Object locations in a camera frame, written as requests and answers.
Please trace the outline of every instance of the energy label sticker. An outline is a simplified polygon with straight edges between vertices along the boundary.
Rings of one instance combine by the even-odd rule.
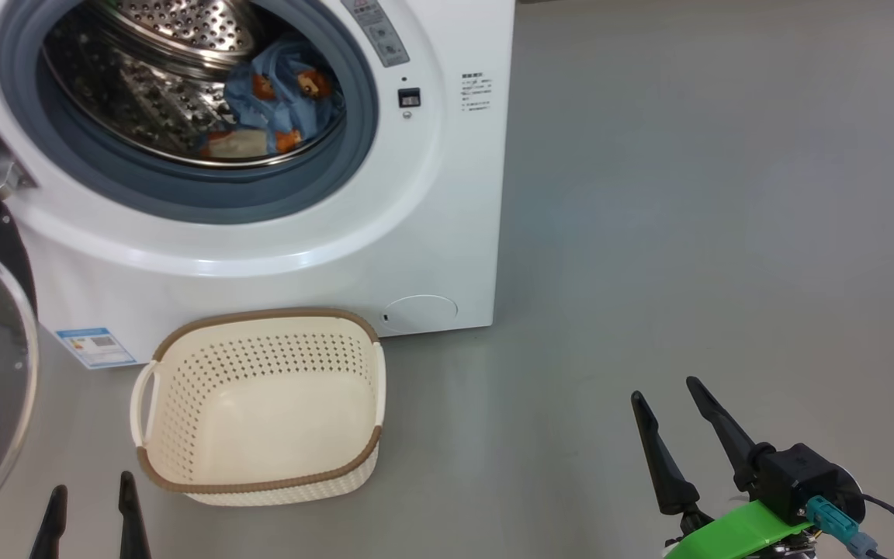
[[[57,338],[89,369],[120,367],[137,362],[108,328],[57,330]]]

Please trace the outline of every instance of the gray floor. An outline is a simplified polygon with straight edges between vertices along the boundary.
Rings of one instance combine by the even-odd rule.
[[[141,475],[155,559],[659,556],[675,522],[632,390],[705,508],[736,494],[691,374],[894,502],[894,1],[521,6],[514,65],[497,324],[388,342],[353,495],[214,509]],[[60,482],[63,558],[115,557],[134,371],[45,351],[0,557],[27,556]],[[894,520],[865,526],[894,557]]]

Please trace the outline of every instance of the perforated basket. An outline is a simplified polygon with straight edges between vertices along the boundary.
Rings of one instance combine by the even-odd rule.
[[[384,399],[382,346],[359,316],[246,312],[192,322],[164,340],[133,387],[130,431],[140,466],[161,488],[208,505],[284,505],[368,480]]]

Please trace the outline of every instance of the laundry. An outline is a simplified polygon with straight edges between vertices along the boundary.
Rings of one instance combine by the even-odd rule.
[[[230,72],[223,92],[237,124],[210,132],[199,152],[244,158],[288,153],[319,137],[344,109],[336,79],[301,36],[281,36]]]

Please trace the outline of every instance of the brown basket rim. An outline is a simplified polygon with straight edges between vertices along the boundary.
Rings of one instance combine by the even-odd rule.
[[[160,362],[164,358],[164,354],[176,341],[181,339],[190,332],[195,332],[209,326],[230,325],[234,322],[261,321],[266,318],[344,318],[346,321],[355,322],[361,326],[372,343],[379,341],[379,336],[372,325],[369,325],[365,319],[351,311],[341,311],[338,308],[322,308],[322,307],[302,307],[302,308],[273,308],[266,311],[248,311],[234,312],[234,314],[223,314],[220,316],[210,316],[210,318],[202,318],[198,321],[189,322],[171,333],[164,341],[161,342],[154,351],[154,361]],[[375,448],[379,445],[379,439],[382,436],[382,426],[375,425],[372,430],[372,436],[368,439],[365,448],[354,460],[344,464],[344,466],[335,468],[330,471],[322,471],[319,474],[300,475],[300,477],[289,477],[286,480],[275,481],[258,481],[252,484],[176,484],[174,481],[168,481],[163,475],[154,470],[154,466],[147,456],[147,449],[144,446],[137,447],[137,459],[140,461],[140,467],[151,481],[159,488],[166,491],[178,493],[202,493],[202,495],[222,495],[223,493],[252,493],[260,491],[276,491],[276,489],[298,488],[301,485],[319,484],[321,481],[333,481],[338,477],[350,474],[364,464],[368,457],[372,456]]]
[[[302,308],[269,308],[265,311],[246,311],[234,312],[233,314],[222,314],[219,316],[210,316],[209,318],[200,318],[198,321],[189,322],[166,337],[157,349],[154,350],[153,361],[160,361],[164,358],[164,354],[179,339],[190,332],[209,328],[210,326],[231,325],[234,322],[263,321],[266,318],[344,318],[346,321],[354,322],[361,326],[372,343],[379,341],[379,334],[375,329],[357,314],[351,311],[341,311],[338,308],[322,308],[322,307],[302,307]]]
[[[375,448],[379,445],[379,439],[382,438],[382,426],[375,425],[372,430],[372,438],[368,439],[365,449],[354,460],[344,464],[344,466],[335,468],[330,471],[322,471],[319,474],[300,475],[300,477],[289,477],[287,480],[276,481],[256,481],[253,484],[176,484],[174,481],[168,481],[162,477],[153,464],[150,464],[150,457],[147,456],[147,449],[142,446],[137,447],[137,459],[140,461],[140,467],[151,481],[159,488],[165,491],[173,491],[176,493],[202,493],[202,495],[222,495],[223,493],[255,493],[260,491],[275,491],[276,489],[298,488],[301,485],[319,484],[321,481],[333,481],[338,477],[350,474],[364,464],[366,460],[375,452]]]

